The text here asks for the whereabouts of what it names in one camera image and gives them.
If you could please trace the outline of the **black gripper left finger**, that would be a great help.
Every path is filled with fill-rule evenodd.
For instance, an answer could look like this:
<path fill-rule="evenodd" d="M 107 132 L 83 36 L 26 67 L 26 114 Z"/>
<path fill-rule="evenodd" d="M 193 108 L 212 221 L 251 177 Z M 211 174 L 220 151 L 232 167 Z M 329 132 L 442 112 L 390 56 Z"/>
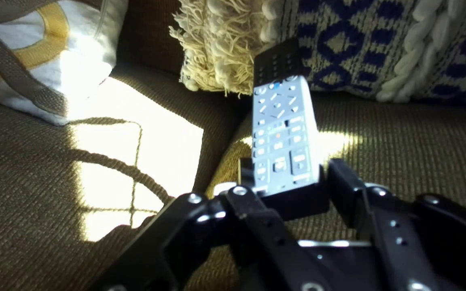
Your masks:
<path fill-rule="evenodd" d="M 139 227 L 89 291 L 180 291 L 217 245 L 228 245 L 241 266 L 258 264 L 269 285 L 330 291 L 325 268 L 285 226 L 327 208 L 327 196 L 314 185 L 272 195 L 248 185 L 214 198 L 183 193 Z"/>

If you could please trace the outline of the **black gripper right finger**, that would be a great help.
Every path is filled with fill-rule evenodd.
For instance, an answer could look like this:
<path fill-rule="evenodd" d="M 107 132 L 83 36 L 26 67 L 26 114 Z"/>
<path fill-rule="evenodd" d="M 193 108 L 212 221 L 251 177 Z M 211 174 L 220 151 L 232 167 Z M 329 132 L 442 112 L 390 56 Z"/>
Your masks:
<path fill-rule="evenodd" d="M 377 250 L 390 291 L 466 291 L 466 206 L 434 192 L 406 201 L 340 158 L 329 161 L 325 190 Z"/>

